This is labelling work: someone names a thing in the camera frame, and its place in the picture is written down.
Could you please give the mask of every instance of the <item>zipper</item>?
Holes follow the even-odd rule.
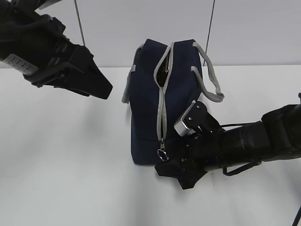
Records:
[[[156,67],[154,78],[155,82],[159,87],[160,95],[159,95],[159,105],[158,110],[160,109],[160,112],[158,112],[158,118],[157,118],[157,135],[158,135],[158,141],[160,141],[160,149],[158,150],[159,153],[164,155],[164,158],[162,158],[161,155],[159,155],[159,158],[162,161],[167,161],[168,156],[165,152],[165,139],[167,134],[167,115],[166,115],[166,106],[165,106],[165,91],[167,89],[168,80],[171,74],[172,69],[172,60],[173,60],[173,44],[172,47],[167,47],[162,59],[159,61],[159,64]],[[164,84],[162,82],[158,82],[158,73],[165,73],[166,79]]]

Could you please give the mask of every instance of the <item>white surface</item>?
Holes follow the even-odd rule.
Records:
[[[114,86],[107,101],[37,89],[0,70],[1,226],[291,225],[301,204],[300,160],[233,178],[209,173],[187,191],[153,167],[135,166],[130,111],[120,101],[128,70],[102,69]],[[299,103],[300,71],[216,67],[226,97],[209,109],[221,123],[259,120]]]
[[[78,0],[87,47],[102,67],[132,66],[146,39],[206,47],[213,0]]]
[[[300,0],[216,0],[214,65],[300,65]]]

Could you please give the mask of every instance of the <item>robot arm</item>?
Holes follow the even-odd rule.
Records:
[[[288,105],[265,114],[261,121],[224,130],[203,103],[194,102],[174,127],[183,142],[166,149],[169,160],[155,169],[160,176],[178,179],[183,189],[193,188],[211,170],[233,176],[262,161],[301,157],[301,105]],[[186,136],[190,130],[195,133]],[[237,165],[243,166],[227,171]]]
[[[0,61],[38,88],[50,85],[107,99],[112,85],[90,51],[72,44],[55,17],[35,12],[58,1],[0,0]]]

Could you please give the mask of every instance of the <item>bag handle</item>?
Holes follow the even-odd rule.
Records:
[[[130,83],[131,83],[131,74],[136,71],[135,59],[136,59],[138,51],[141,50],[143,48],[143,46],[144,46],[144,44],[139,46],[138,49],[136,50],[136,53],[135,53],[135,56],[134,56],[133,66],[132,66],[132,68],[131,68],[130,72],[128,73],[128,76],[127,76],[127,84],[126,84],[126,88],[123,92],[123,97],[122,97],[122,100],[121,100],[121,102],[124,103],[124,104],[128,104],[130,102],[129,89],[130,89]]]
[[[203,81],[203,79],[202,79],[202,77],[201,77],[201,75],[200,75],[200,73],[198,71],[198,68],[195,67],[195,66],[192,66],[191,67],[191,71],[195,73],[196,78],[198,80],[198,84],[200,85],[204,96],[206,96],[209,100],[211,100],[213,102],[219,103],[219,102],[223,101],[225,95],[221,92],[221,87],[220,87],[220,84],[219,84],[219,82],[218,82],[218,80],[216,78],[216,75],[215,75],[214,68],[213,68],[211,60],[209,59],[209,57],[206,54],[206,52],[202,49],[202,47],[198,43],[194,42],[192,44],[192,46],[194,46],[194,47],[196,47],[198,49],[199,54],[202,56],[202,58],[207,63],[209,79],[210,79],[210,81],[215,86],[215,93],[216,94],[209,92],[206,89],[205,85],[204,85],[204,81]]]

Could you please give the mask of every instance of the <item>metal ring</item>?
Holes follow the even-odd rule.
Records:
[[[166,160],[163,159],[163,157],[160,155],[161,153],[163,153],[163,155],[165,156]],[[162,160],[162,161],[167,161],[169,160],[169,157],[167,156],[166,152],[161,150],[161,149],[158,149],[157,150],[157,154],[158,154],[158,157]]]

